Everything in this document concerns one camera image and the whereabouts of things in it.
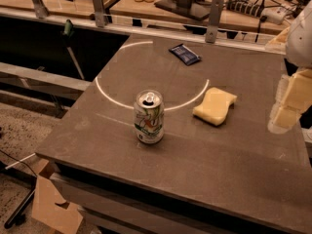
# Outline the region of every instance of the metal bracket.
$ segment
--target metal bracket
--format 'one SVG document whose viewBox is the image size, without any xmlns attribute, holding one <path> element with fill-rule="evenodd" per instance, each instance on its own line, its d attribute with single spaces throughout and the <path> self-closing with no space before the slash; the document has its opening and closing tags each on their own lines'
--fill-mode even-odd
<svg viewBox="0 0 312 234">
<path fill-rule="evenodd" d="M 92 0 L 95 7 L 96 26 L 104 27 L 108 25 L 108 17 L 104 14 L 105 8 L 103 0 Z"/>
<path fill-rule="evenodd" d="M 213 0 L 211 13 L 207 25 L 207 33 L 205 41 L 207 43 L 214 43 L 217 35 L 217 29 L 223 10 L 224 0 Z"/>
<path fill-rule="evenodd" d="M 38 19 L 46 18 L 49 15 L 49 11 L 42 0 L 32 0 L 32 3 L 34 5 L 36 17 Z"/>
</svg>

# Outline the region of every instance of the cardboard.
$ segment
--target cardboard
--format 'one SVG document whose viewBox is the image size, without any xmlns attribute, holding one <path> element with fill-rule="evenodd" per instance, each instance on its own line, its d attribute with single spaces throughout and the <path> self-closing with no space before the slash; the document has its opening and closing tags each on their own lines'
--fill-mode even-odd
<svg viewBox="0 0 312 234">
<path fill-rule="evenodd" d="M 37 177 L 32 217 L 61 233 L 77 233 L 83 219 L 77 211 L 78 206 L 66 202 L 50 182 L 53 166 L 45 160 L 41 164 L 43 169 Z"/>
</svg>

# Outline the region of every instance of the floor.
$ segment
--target floor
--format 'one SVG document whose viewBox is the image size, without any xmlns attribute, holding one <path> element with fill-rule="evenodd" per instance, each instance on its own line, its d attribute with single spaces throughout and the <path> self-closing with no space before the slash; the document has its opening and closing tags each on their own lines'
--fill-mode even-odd
<svg viewBox="0 0 312 234">
<path fill-rule="evenodd" d="M 4 92 L 0 86 L 0 150 L 16 159 L 31 155 L 59 122 L 57 114 L 58 112 L 51 102 Z M 38 157 L 32 157 L 24 162 L 36 171 L 39 160 Z M 0 161 L 7 165 L 15 162 L 3 153 L 0 153 Z M 15 168 L 31 174 L 31 170 L 23 164 L 18 164 Z M 22 182 L 0 174 L 0 233 L 57 233 L 53 232 L 49 226 L 31 217 L 31 204 L 24 211 L 26 221 L 23 224 L 14 225 L 10 229 L 4 228 L 4 223 L 28 191 L 29 188 Z M 83 221 L 78 233 L 94 234 L 99 232 L 95 226 Z"/>
</svg>

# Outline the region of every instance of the can top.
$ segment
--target can top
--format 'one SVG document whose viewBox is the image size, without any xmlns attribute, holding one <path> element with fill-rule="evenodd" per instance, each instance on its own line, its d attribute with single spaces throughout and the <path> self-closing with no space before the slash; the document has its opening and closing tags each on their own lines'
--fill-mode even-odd
<svg viewBox="0 0 312 234">
<path fill-rule="evenodd" d="M 163 97 L 157 91 L 144 90 L 138 93 L 136 102 L 143 108 L 154 108 L 163 102 Z"/>
</svg>

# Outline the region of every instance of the yellow sponge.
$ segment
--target yellow sponge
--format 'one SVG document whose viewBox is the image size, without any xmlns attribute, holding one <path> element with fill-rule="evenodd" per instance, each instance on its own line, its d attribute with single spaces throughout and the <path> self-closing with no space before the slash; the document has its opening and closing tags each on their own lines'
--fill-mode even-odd
<svg viewBox="0 0 312 234">
<path fill-rule="evenodd" d="M 218 126 L 225 120 L 228 107 L 236 98 L 223 90 L 211 88 L 206 91 L 203 102 L 193 108 L 193 115 Z"/>
</svg>

